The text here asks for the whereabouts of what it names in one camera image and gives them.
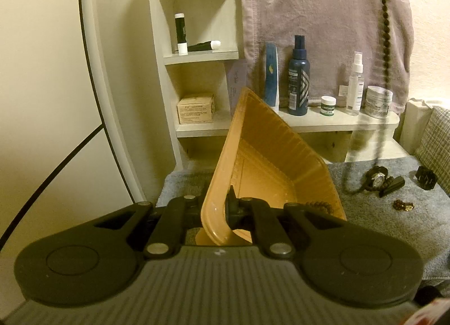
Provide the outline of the orange plastic tray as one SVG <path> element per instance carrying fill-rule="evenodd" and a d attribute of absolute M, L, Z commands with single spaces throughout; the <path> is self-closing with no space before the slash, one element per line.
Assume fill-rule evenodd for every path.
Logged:
<path fill-rule="evenodd" d="M 345 218 L 321 156 L 249 88 L 241 90 L 220 154 L 201 208 L 197 244 L 250 244 L 248 231 L 232 230 L 226 223 L 225 200 L 231 186 L 237 197 L 260 198 L 277 209 L 288 202 L 326 202 L 332 216 Z"/>

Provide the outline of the small gold earring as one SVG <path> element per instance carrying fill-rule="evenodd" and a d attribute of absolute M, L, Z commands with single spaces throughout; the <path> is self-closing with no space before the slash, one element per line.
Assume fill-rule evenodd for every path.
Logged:
<path fill-rule="evenodd" d="M 400 199 L 395 200 L 392 206 L 396 211 L 412 211 L 414 209 L 414 203 L 402 201 Z"/>

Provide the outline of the black rectangular stick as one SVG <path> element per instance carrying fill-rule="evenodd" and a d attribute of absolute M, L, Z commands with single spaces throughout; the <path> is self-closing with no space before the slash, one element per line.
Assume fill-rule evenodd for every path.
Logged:
<path fill-rule="evenodd" d="M 378 191 L 378 197 L 382 198 L 390 193 L 393 193 L 401 188 L 403 188 L 405 185 L 405 180 L 402 176 L 389 176 L 386 181 L 381 185 L 379 191 Z"/>

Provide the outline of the beige cardboard box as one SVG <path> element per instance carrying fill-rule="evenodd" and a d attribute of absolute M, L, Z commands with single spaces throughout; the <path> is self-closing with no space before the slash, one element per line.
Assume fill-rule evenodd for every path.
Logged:
<path fill-rule="evenodd" d="M 179 123 L 181 125 L 213 122 L 215 99 L 212 93 L 188 95 L 177 104 Z"/>

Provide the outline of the small green white jar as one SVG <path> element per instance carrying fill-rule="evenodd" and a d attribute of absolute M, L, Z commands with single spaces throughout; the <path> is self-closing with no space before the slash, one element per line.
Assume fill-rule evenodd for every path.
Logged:
<path fill-rule="evenodd" d="M 333 96 L 322 96 L 320 100 L 320 114 L 324 116 L 334 116 L 336 108 L 336 98 Z"/>

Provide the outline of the blue white tube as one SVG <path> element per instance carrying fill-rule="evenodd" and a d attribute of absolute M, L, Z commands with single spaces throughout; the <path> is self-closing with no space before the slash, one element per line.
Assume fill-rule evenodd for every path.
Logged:
<path fill-rule="evenodd" d="M 276 113 L 279 111 L 278 51 L 274 42 L 265 44 L 265 103 Z"/>

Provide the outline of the lilac tube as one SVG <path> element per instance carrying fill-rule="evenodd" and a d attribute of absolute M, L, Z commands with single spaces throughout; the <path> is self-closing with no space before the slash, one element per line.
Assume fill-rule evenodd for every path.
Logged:
<path fill-rule="evenodd" d="M 229 96 L 229 110 L 233 115 L 240 98 L 242 87 L 247 86 L 247 65 L 245 59 L 227 60 L 224 64 Z"/>

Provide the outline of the dark blue spray bottle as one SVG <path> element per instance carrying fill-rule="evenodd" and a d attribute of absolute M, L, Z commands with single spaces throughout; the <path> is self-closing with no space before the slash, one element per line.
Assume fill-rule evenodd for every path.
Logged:
<path fill-rule="evenodd" d="M 304 35 L 294 37 L 292 59 L 288 65 L 288 113 L 303 116 L 307 114 L 309 88 L 310 88 L 310 62 L 307 59 L 307 50 Z"/>

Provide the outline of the clear spray bottle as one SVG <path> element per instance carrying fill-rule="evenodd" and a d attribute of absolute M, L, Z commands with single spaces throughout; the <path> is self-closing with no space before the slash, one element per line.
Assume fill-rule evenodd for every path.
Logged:
<path fill-rule="evenodd" d="M 346 111 L 351 115 L 358 115 L 361 109 L 365 83 L 363 72 L 363 55 L 361 52 L 356 51 L 352 64 L 352 72 L 348 80 L 348 92 L 346 96 Z"/>

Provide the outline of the large white cream jar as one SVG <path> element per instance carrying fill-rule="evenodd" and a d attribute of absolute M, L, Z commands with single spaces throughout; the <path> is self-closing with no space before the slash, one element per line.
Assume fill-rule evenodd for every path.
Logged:
<path fill-rule="evenodd" d="M 383 119 L 388 116 L 393 92 L 380 86 L 370 85 L 366 90 L 365 113 L 372 118 Z"/>

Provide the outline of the lying black white stick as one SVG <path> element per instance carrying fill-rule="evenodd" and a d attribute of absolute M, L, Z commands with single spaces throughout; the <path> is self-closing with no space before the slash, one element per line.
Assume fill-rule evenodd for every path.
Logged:
<path fill-rule="evenodd" d="M 197 43 L 188 46 L 188 52 L 194 51 L 215 51 L 221 47 L 221 42 L 218 40 L 211 40 L 202 43 Z"/>

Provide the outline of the standing black white stick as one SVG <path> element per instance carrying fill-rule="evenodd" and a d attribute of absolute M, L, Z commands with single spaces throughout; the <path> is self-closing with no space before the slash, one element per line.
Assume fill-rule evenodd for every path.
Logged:
<path fill-rule="evenodd" d="M 175 30 L 176 30 L 176 38 L 177 38 L 177 47 L 179 55 L 187 55 L 188 54 L 188 43 L 186 39 L 186 30 L 185 30 L 185 17 L 184 13 L 176 13 L 175 17 Z"/>

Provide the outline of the grey checked cushion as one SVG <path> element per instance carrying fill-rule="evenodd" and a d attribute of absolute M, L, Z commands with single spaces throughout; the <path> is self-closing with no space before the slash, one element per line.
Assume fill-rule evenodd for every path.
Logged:
<path fill-rule="evenodd" d="M 449 148 L 449 110 L 436 106 L 422 133 L 415 155 L 425 168 L 434 172 L 437 183 L 447 195 L 449 195 Z"/>

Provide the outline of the cream wooden shelf unit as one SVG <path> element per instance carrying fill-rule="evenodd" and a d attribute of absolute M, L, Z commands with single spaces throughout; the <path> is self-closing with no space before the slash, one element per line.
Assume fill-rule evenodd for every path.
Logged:
<path fill-rule="evenodd" d="M 150 13 L 175 167 L 213 169 L 228 135 L 244 118 L 240 95 L 262 99 L 246 78 L 241 0 L 150 0 Z M 183 125 L 178 104 L 195 94 L 214 97 L 214 114 L 209 122 Z M 386 121 L 344 109 L 326 117 L 313 107 L 304 117 L 285 111 L 279 116 L 327 163 L 406 156 L 393 137 L 400 122 L 394 113 Z"/>

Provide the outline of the mauve hanging towel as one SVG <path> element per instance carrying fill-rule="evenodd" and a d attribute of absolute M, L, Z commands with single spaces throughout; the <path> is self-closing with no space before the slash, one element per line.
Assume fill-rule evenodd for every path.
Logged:
<path fill-rule="evenodd" d="M 368 85 L 388 84 L 391 108 L 404 111 L 410 84 L 413 20 L 409 0 L 241 0 L 247 82 L 265 88 L 266 42 L 278 50 L 280 104 L 286 106 L 287 65 L 294 37 L 304 35 L 310 62 L 310 99 L 336 96 L 348 83 L 356 51 Z"/>

